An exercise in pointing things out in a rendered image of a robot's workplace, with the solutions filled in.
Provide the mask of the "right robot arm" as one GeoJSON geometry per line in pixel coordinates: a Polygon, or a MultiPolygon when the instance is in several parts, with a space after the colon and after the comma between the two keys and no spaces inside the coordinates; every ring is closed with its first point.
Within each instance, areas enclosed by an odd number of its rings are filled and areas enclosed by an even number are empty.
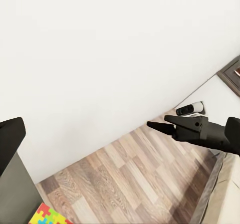
{"type": "Polygon", "coordinates": [[[167,123],[147,122],[147,125],[161,133],[171,135],[178,142],[188,142],[193,145],[238,154],[229,140],[224,136],[222,125],[209,122],[205,102],[198,101],[180,107],[177,116],[166,115],[167,123]]]}

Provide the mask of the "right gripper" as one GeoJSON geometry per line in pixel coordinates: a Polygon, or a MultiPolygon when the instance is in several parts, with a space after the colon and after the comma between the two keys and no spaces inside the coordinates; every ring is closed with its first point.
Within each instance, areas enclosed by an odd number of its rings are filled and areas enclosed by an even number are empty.
{"type": "Polygon", "coordinates": [[[224,140],[224,127],[209,122],[206,116],[172,116],[166,115],[164,121],[167,123],[147,122],[147,125],[161,133],[171,135],[178,142],[188,142],[193,145],[218,149],[224,140]]]}

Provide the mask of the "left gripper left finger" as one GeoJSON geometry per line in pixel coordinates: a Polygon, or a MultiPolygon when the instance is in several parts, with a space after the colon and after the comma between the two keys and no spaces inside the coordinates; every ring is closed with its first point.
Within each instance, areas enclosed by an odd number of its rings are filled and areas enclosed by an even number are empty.
{"type": "Polygon", "coordinates": [[[0,177],[26,136],[21,117],[0,122],[0,177]]]}

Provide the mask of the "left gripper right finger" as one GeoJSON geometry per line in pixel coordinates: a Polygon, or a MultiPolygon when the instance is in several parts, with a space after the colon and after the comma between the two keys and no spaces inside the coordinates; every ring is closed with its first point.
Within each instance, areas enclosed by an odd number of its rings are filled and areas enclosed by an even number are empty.
{"type": "Polygon", "coordinates": [[[224,127],[225,136],[240,156],[240,119],[229,117],[224,127]]]}

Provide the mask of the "jigsaw puzzle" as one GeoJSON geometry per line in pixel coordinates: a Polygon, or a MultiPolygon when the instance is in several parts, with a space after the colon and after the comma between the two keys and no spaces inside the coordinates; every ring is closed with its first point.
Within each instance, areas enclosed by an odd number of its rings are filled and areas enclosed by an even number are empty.
{"type": "Polygon", "coordinates": [[[64,216],[42,203],[28,224],[73,224],[64,216]]]}

